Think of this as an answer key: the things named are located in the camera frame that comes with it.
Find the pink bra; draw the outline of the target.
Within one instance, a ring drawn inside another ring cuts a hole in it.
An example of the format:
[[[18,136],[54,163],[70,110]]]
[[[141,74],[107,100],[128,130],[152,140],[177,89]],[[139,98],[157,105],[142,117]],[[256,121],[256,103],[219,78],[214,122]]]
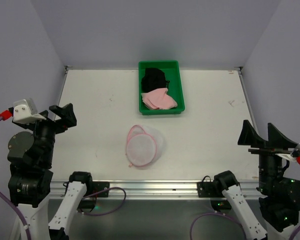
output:
[[[142,102],[150,110],[170,110],[178,106],[177,102],[168,95],[168,88],[157,88],[141,93],[141,97]]]

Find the black bra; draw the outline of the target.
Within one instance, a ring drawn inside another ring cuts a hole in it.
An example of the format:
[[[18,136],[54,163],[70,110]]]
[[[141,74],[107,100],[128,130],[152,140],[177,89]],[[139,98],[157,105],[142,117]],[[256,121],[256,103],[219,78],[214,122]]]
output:
[[[147,67],[141,79],[141,90],[149,93],[156,89],[169,88],[170,81],[166,79],[165,73],[154,67]]]

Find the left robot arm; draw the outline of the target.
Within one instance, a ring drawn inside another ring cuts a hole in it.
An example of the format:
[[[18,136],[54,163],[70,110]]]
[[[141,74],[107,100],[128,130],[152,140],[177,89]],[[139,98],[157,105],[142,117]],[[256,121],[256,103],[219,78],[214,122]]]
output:
[[[93,186],[89,172],[73,172],[56,214],[48,219],[55,138],[77,125],[72,103],[52,105],[49,111],[59,118],[50,119],[47,110],[38,112],[31,99],[17,101],[8,110],[12,122],[24,129],[9,140],[7,155],[10,201],[20,215],[23,240],[68,240],[79,203]]]

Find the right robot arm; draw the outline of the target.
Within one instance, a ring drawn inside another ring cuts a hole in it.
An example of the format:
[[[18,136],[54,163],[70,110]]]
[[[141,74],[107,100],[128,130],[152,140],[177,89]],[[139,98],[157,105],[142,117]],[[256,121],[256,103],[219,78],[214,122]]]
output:
[[[300,180],[284,176],[291,162],[300,165],[300,143],[282,134],[272,123],[267,125],[268,139],[258,135],[244,120],[237,144],[248,146],[258,156],[258,199],[262,227],[242,193],[235,175],[227,170],[213,178],[213,185],[234,210],[246,240],[292,240],[299,222]]]

